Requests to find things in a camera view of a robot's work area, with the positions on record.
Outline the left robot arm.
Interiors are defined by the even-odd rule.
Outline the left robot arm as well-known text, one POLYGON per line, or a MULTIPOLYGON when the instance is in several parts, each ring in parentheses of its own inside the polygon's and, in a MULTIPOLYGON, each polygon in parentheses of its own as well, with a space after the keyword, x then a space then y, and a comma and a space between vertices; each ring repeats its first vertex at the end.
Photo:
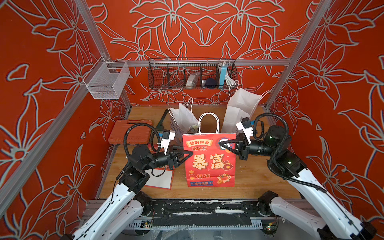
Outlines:
POLYGON ((182 146, 171 145, 173 131, 158 131, 147 123, 132 125, 125 133, 123 146, 127 164, 118 174, 115 187, 99 209, 73 234, 64 234, 63 240, 113 240, 142 213, 152 211, 152 198, 142 192, 150 179, 148 170, 163 167, 173 170, 193 155, 182 146), (152 130, 160 146, 157 149, 137 145, 130 152, 127 145, 129 133, 138 127, 152 130))

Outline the red paper bag blue panel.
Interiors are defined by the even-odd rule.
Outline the red paper bag blue panel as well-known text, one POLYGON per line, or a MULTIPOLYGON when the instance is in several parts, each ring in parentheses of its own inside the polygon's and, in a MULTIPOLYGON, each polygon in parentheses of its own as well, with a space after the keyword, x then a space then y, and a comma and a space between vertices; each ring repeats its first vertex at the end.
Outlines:
POLYGON ((198 121, 198 132, 183 135, 183 147, 193 151, 193 155, 185 162, 187 183, 189 187, 234 187, 236 173, 236 155, 220 148, 221 138, 236 135, 220 133, 220 120, 214 113, 204 113, 198 121), (216 119, 217 126, 213 133, 202 133, 201 123, 205 116, 216 119))

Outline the red RICH paper bag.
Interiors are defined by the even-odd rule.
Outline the red RICH paper bag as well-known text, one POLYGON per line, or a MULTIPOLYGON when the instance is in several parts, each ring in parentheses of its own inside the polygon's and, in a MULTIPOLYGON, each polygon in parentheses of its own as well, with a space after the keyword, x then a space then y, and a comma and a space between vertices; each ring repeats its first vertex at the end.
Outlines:
POLYGON ((145 186, 150 188, 159 188, 170 190, 172 188, 172 182, 174 177, 174 170, 170 170, 169 166, 156 168, 155 161, 152 163, 152 167, 146 167, 145 172, 150 176, 145 186))

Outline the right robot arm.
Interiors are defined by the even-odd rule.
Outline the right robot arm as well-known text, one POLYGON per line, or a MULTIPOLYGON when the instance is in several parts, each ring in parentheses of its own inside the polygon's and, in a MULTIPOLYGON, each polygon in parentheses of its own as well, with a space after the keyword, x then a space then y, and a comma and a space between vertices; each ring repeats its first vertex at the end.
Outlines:
POLYGON ((288 150, 289 125, 279 115, 264 113, 251 122, 243 118, 236 124, 235 139, 220 146, 246 161, 250 155, 266 156, 268 169, 288 181, 307 200, 318 217, 291 205, 278 194, 267 191, 258 199, 259 214, 286 219, 317 240, 372 240, 377 229, 362 222, 344 208, 315 178, 307 165, 288 150))

